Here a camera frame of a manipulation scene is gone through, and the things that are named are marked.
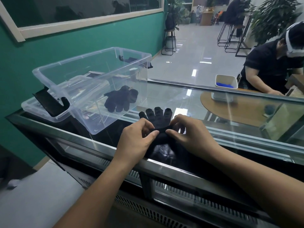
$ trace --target hand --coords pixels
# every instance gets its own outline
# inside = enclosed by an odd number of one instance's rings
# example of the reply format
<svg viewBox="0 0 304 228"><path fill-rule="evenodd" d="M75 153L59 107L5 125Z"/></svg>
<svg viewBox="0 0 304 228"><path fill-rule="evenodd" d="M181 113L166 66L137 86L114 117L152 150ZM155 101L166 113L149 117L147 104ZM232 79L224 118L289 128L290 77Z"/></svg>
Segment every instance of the hand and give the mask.
<svg viewBox="0 0 304 228"><path fill-rule="evenodd" d="M274 94L274 95L284 96L284 94L282 94L280 91L277 91L277 90L270 90L270 91L267 92L267 94Z"/></svg>
<svg viewBox="0 0 304 228"><path fill-rule="evenodd" d="M166 133L195 156L206 159L220 148L200 120L179 114L170 122L170 125L174 126L174 130L166 130Z"/></svg>
<svg viewBox="0 0 304 228"><path fill-rule="evenodd" d="M154 129L154 126L144 118L141 118L138 122L124 128L113 161L118 161L120 164L126 164L128 168L132 169L140 160L142 160L149 145L159 134L158 130L154 130L150 133L149 129Z"/></svg>

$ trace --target white headset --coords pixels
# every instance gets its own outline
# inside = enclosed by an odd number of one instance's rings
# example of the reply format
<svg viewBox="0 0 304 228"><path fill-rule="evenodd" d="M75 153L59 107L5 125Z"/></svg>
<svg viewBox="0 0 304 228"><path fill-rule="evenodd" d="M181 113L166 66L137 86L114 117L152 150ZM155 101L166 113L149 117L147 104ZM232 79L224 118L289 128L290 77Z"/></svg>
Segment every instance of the white headset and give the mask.
<svg viewBox="0 0 304 228"><path fill-rule="evenodd" d="M304 22L297 22L289 26L286 31L287 57L304 57L304 47L302 49L293 49L289 39L289 30L295 25Z"/></svg>

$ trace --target left hand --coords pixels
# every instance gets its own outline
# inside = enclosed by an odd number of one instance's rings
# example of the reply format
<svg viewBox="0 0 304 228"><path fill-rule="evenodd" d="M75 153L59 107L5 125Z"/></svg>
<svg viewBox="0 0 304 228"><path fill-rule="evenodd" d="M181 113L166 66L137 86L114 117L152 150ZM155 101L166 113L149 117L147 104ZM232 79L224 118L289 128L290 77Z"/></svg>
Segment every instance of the left hand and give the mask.
<svg viewBox="0 0 304 228"><path fill-rule="evenodd" d="M153 124L144 118L124 128L112 161L126 164L132 169L142 160L148 147L159 134L158 130L150 133L150 129L154 129Z"/></svg>

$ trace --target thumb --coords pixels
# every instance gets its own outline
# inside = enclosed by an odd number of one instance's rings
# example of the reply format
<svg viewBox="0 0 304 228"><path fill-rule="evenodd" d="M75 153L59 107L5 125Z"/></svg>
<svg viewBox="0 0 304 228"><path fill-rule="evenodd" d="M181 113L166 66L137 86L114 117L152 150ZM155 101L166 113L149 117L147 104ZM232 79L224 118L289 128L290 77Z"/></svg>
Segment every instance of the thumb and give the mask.
<svg viewBox="0 0 304 228"><path fill-rule="evenodd" d="M178 142L184 141L184 135L180 134L179 132L177 132L175 130L168 129L168 130L166 130L166 134L168 134L170 137L174 138Z"/></svg>
<svg viewBox="0 0 304 228"><path fill-rule="evenodd" d="M155 138L157 137L158 134L159 134L159 131L154 130L144 139L147 141L148 145L150 145L155 140Z"/></svg>

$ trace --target green wall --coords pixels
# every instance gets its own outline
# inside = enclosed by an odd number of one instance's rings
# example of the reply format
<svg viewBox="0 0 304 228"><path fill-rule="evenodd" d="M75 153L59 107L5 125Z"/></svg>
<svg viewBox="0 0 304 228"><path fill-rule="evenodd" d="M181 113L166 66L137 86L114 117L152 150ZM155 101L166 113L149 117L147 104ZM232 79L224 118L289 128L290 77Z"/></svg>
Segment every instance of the green wall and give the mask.
<svg viewBox="0 0 304 228"><path fill-rule="evenodd" d="M0 22L0 144L35 166L44 154L4 117L43 86L32 70L95 50L118 46L155 55L161 49L163 12L17 43Z"/></svg>

